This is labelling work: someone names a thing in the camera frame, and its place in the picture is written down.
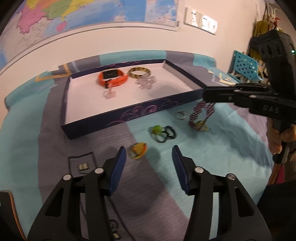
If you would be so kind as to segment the right hand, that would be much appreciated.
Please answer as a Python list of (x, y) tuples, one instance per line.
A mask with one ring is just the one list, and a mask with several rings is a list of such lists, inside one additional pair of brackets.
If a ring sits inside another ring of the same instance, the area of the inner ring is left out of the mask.
[(267, 140), (270, 152), (275, 154), (280, 154), (282, 151), (282, 143), (290, 143), (296, 141), (295, 125), (280, 133), (273, 126), (273, 120), (271, 118), (267, 119)]

